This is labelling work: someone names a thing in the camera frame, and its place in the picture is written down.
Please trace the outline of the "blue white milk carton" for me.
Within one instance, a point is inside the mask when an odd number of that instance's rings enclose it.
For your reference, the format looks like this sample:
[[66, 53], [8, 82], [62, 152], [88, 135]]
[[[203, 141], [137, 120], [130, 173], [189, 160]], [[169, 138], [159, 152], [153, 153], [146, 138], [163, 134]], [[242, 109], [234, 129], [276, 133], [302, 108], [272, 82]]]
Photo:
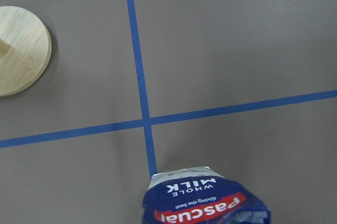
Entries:
[[153, 175], [143, 209], [142, 223], [271, 223], [257, 196], [209, 167]]

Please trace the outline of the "wooden mug tree stand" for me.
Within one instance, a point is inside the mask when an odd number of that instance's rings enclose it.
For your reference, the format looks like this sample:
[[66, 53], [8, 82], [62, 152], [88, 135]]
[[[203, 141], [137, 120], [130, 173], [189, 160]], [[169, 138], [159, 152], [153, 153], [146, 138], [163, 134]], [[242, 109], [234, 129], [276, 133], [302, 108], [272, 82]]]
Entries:
[[51, 58], [51, 36], [32, 12], [1, 7], [1, 96], [16, 94], [34, 84]]

